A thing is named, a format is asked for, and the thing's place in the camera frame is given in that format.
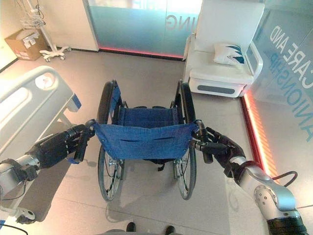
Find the armchair cushion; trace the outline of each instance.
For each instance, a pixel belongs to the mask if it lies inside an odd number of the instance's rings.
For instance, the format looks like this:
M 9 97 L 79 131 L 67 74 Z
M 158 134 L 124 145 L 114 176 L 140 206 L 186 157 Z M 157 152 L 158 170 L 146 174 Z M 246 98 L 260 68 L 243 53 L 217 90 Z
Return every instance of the armchair cushion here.
M 214 62 L 223 65 L 241 65 L 245 63 L 240 46 L 217 43 L 214 44 Z
M 253 83 L 253 76 L 247 64 L 231 66 L 217 64 L 213 61 L 214 53 L 193 51 L 188 54 L 188 65 L 191 67 L 190 78 L 225 83 Z

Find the black shoe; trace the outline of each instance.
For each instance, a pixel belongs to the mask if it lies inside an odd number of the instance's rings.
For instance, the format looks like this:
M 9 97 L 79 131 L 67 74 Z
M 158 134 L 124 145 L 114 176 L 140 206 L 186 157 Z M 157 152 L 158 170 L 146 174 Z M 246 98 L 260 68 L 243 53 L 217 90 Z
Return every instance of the black shoe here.
M 126 227 L 127 232 L 136 232 L 136 224 L 133 222 L 130 222 Z
M 165 235 L 169 235 L 169 234 L 175 233 L 175 232 L 176 232 L 176 229 L 174 228 L 174 226 L 170 225 L 166 228 Z

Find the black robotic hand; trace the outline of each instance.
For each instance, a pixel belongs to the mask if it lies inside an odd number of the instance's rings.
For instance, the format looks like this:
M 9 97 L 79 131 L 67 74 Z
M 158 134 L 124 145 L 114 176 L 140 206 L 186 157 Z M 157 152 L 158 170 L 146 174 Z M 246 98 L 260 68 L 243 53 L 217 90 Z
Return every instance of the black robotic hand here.
M 44 138 L 33 145 L 25 154 L 37 158 L 40 169 L 50 168 L 77 150 L 83 133 L 85 135 L 87 133 L 88 140 L 94 135 L 94 132 L 85 125 L 77 125 L 64 132 Z
M 225 154 L 214 155 L 215 159 L 223 168 L 227 168 L 229 160 L 233 157 L 245 157 L 243 149 L 233 140 L 220 134 L 219 132 L 206 127 L 209 139 L 214 143 L 221 143 L 227 146 Z

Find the white pillow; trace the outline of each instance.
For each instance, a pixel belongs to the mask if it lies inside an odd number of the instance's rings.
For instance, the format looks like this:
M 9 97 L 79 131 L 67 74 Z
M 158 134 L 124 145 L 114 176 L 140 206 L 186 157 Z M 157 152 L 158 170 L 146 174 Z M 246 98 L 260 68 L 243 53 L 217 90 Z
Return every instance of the white pillow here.
M 214 44 L 214 62 L 223 65 L 242 65 L 245 63 L 240 46 L 217 43 Z

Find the caster wheel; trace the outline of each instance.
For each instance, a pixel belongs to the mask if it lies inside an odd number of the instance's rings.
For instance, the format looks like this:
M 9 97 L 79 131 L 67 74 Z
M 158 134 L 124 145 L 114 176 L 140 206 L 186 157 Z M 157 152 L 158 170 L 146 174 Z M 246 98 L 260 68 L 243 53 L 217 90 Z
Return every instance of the caster wheel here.
M 27 218 L 25 215 L 20 215 L 15 222 L 20 224 L 33 224 L 35 223 L 35 219 Z

